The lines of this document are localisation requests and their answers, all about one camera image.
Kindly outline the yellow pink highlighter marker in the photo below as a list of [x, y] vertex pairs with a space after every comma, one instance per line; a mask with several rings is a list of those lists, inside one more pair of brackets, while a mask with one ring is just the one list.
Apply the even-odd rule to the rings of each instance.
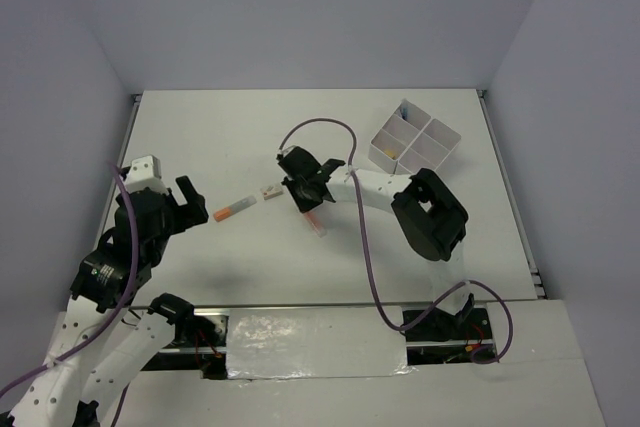
[[325, 227], [313, 212], [306, 212], [303, 214], [303, 217], [306, 219], [310, 227], [319, 237], [324, 237], [326, 235]]

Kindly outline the orange grey highlighter marker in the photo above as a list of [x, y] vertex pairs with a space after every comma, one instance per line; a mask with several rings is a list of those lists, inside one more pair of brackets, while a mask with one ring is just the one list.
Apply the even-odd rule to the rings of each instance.
[[223, 220], [228, 219], [229, 217], [236, 215], [237, 213], [255, 205], [257, 203], [256, 198], [253, 195], [244, 197], [224, 208], [217, 210], [213, 214], [213, 219], [216, 222], [221, 222]]

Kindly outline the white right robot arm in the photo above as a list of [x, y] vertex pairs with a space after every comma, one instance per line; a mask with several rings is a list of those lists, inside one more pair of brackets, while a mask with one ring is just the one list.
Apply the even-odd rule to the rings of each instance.
[[[299, 146], [280, 151], [276, 159], [285, 173], [282, 185], [300, 212], [325, 202], [357, 206], [367, 280], [387, 326], [405, 333], [428, 320], [446, 338], [457, 338], [469, 327], [474, 295], [459, 256], [469, 215], [434, 171], [422, 168], [415, 174], [396, 175], [356, 168], [350, 160], [330, 158], [321, 163]], [[366, 227], [367, 207], [395, 217], [409, 247], [436, 265], [434, 285], [444, 289], [430, 307], [403, 325], [393, 323], [382, 307]]]

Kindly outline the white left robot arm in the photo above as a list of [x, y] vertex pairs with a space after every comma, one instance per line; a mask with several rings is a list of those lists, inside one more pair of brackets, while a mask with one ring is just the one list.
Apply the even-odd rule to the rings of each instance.
[[141, 287], [150, 280], [168, 240], [208, 220], [204, 197], [186, 176], [176, 183], [185, 204], [157, 177], [132, 184], [133, 171], [116, 176], [120, 190], [115, 224], [79, 266], [66, 314], [43, 364], [1, 392], [27, 384], [4, 426], [101, 426], [109, 410], [121, 410], [126, 390], [142, 368], [169, 345], [195, 336], [194, 307], [164, 293], [115, 347], [106, 345]]

